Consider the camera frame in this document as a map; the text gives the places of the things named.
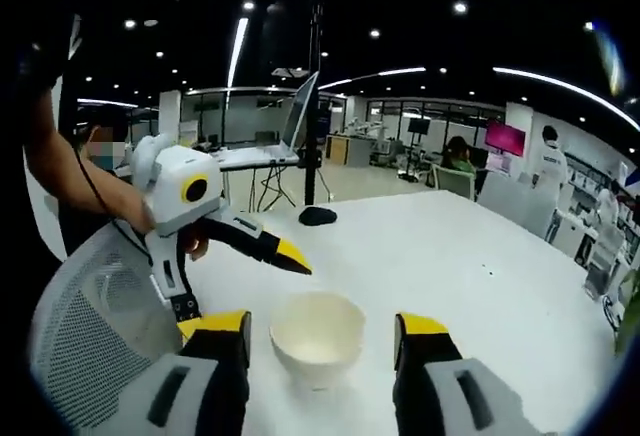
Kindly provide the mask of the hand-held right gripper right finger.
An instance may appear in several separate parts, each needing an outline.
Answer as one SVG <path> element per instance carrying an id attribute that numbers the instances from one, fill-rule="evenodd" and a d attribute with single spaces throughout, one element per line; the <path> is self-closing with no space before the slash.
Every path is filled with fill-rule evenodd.
<path id="1" fill-rule="evenodd" d="M 392 399 L 400 435 L 537 435 L 521 397 L 439 321 L 395 315 Z"/>

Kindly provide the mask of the person's left hand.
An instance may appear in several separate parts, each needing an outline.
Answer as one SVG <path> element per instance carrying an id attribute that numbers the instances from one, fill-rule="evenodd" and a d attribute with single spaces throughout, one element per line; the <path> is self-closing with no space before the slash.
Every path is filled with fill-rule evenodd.
<path id="1" fill-rule="evenodd" d="M 183 248 L 192 261 L 202 258 L 208 251 L 209 237 L 195 227 L 184 233 Z"/>

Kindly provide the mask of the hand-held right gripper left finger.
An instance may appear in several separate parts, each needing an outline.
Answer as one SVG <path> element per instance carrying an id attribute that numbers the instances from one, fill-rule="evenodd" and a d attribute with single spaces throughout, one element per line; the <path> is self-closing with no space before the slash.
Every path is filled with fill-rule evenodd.
<path id="1" fill-rule="evenodd" d="M 204 315 L 178 324 L 183 347 L 125 386 L 109 435 L 240 435 L 249 399 L 252 314 Z"/>

